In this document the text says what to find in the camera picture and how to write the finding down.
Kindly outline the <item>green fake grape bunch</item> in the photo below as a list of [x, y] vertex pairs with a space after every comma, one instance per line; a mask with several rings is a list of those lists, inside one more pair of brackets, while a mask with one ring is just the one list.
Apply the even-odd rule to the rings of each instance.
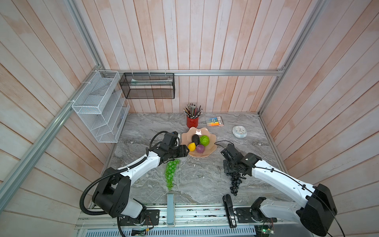
[[166, 186], [168, 190], [172, 190], [173, 188], [173, 180], [175, 177], [175, 173], [177, 168], [179, 167], [179, 160], [170, 161], [167, 163], [167, 167], [165, 170], [165, 178], [166, 178]]

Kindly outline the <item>dark purple fake grape bunch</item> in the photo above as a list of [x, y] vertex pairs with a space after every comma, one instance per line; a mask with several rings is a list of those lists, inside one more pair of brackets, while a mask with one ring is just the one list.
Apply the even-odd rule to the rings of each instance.
[[226, 174], [231, 181], [230, 192], [234, 195], [238, 195], [239, 186], [242, 183], [242, 175], [240, 173], [227, 173]]

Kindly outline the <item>yellow fake lemon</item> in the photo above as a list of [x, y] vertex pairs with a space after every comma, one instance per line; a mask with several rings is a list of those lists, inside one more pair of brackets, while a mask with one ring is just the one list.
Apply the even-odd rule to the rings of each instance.
[[190, 152], [195, 151], [196, 150], [196, 144], [194, 142], [190, 143], [188, 145], [188, 149], [189, 149]]

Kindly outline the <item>dark fake avocado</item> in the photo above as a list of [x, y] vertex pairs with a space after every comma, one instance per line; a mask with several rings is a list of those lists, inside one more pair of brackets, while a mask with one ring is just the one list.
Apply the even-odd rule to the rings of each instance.
[[200, 144], [200, 137], [199, 137], [199, 135], [197, 135], [197, 134], [194, 134], [194, 135], [191, 137], [191, 140], [192, 140], [192, 142], [194, 142], [194, 143], [196, 144], [196, 146]]

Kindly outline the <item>purple fake fruit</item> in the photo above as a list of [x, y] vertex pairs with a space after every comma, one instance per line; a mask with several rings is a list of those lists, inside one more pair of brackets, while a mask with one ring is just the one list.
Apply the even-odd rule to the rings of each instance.
[[205, 146], [202, 145], [202, 144], [199, 144], [196, 146], [196, 149], [195, 149], [198, 153], [200, 154], [203, 154], [205, 152]]

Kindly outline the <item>bright green bumpy fake fruit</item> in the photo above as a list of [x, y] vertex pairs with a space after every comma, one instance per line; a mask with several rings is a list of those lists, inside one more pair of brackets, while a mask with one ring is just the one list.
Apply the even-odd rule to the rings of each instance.
[[207, 135], [202, 135], [200, 137], [200, 144], [203, 145], [204, 147], [208, 146], [210, 143], [210, 138]]

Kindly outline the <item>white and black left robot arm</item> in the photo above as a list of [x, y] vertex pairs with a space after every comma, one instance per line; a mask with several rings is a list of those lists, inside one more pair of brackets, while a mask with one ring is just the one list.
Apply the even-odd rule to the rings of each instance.
[[148, 171], [167, 161], [186, 157], [189, 152], [186, 145], [168, 146], [159, 143], [147, 149], [147, 154], [133, 163], [118, 169], [107, 169], [97, 184], [92, 201], [111, 217], [127, 216], [144, 220], [146, 207], [129, 198], [131, 186]]

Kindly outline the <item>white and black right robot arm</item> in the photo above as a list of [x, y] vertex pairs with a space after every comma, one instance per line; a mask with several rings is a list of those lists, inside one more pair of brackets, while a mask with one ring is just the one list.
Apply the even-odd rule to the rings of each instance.
[[235, 228], [237, 222], [270, 224], [274, 219], [283, 219], [300, 223], [317, 236], [328, 235], [338, 213], [328, 187], [295, 179], [253, 153], [243, 155], [234, 144], [225, 147], [221, 154], [225, 158], [224, 172], [232, 178], [231, 194], [237, 195], [242, 179], [251, 176], [291, 198], [291, 201], [274, 201], [259, 197], [249, 208], [234, 208], [231, 196], [224, 195], [223, 203], [231, 228]]

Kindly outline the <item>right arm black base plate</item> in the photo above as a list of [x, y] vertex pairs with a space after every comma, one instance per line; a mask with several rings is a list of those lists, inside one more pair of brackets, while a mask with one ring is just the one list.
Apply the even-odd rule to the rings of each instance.
[[267, 218], [259, 210], [250, 207], [239, 207], [235, 209], [239, 223], [276, 223], [277, 218]]

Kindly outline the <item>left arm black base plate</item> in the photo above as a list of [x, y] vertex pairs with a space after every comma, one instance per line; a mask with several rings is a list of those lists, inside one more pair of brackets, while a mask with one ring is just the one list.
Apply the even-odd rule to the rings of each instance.
[[129, 216], [120, 217], [121, 226], [157, 226], [159, 224], [159, 209], [143, 210], [137, 218]]

